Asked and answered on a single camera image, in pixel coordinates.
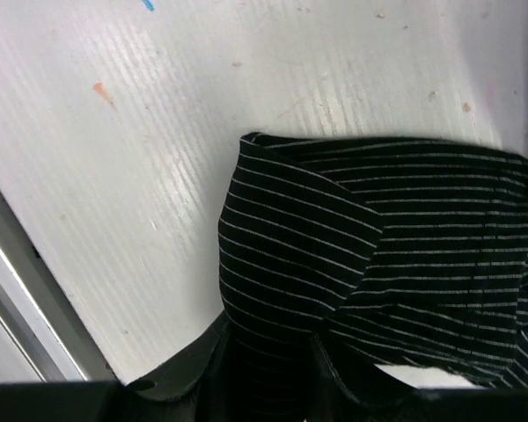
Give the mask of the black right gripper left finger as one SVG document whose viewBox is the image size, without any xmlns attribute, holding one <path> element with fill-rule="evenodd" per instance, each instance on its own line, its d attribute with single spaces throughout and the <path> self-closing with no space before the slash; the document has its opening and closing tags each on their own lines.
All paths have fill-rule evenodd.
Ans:
<svg viewBox="0 0 528 422">
<path fill-rule="evenodd" d="M 128 385 L 0 383 L 0 421 L 226 421 L 228 340 L 221 314 L 193 343 Z"/>
</svg>

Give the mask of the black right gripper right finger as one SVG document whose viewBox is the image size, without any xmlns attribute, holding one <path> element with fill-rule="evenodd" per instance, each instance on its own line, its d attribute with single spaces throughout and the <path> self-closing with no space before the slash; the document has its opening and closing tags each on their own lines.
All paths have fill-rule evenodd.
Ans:
<svg viewBox="0 0 528 422">
<path fill-rule="evenodd" d="M 310 338 L 309 421 L 528 421 L 527 389 L 417 389 Z"/>
</svg>

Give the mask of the black striped underwear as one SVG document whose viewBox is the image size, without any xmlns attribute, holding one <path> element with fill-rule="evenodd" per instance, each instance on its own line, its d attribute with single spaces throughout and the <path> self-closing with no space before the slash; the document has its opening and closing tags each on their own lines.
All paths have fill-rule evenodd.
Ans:
<svg viewBox="0 0 528 422">
<path fill-rule="evenodd" d="M 242 137 L 219 284 L 248 363 L 314 333 L 386 365 L 528 388 L 528 159 L 441 139 Z"/>
</svg>

